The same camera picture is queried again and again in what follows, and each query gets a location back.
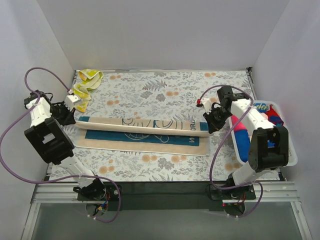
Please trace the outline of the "blue beige Doraemon towel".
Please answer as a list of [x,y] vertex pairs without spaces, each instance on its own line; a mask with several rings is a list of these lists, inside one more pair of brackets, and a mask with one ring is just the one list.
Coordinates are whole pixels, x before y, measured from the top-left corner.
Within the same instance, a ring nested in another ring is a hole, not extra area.
[[205,122],[81,116],[74,140],[78,148],[187,156],[210,154]]

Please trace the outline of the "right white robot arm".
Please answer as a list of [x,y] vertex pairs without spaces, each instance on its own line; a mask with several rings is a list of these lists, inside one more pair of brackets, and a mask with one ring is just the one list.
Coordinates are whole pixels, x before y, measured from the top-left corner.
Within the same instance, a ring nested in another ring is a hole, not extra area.
[[202,94],[196,104],[204,108],[203,117],[210,134],[219,131],[231,116],[237,117],[236,124],[244,124],[251,136],[248,160],[233,172],[224,186],[210,180],[215,190],[226,191],[232,199],[237,199],[256,180],[269,171],[287,166],[289,163],[289,131],[285,126],[276,126],[268,121],[253,106],[253,98],[236,87],[226,84],[217,85],[218,106],[204,99]]

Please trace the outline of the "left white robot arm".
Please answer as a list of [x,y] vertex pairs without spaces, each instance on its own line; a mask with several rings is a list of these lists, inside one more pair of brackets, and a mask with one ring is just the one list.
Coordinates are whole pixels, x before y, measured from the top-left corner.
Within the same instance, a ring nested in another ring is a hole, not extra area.
[[94,173],[85,167],[74,155],[74,144],[63,127],[74,125],[75,106],[82,100],[75,94],[68,94],[64,101],[52,103],[47,94],[36,90],[24,99],[24,106],[30,111],[31,125],[24,135],[47,164],[66,170],[78,183],[73,190],[90,200],[101,200],[106,196],[103,182],[94,178]]

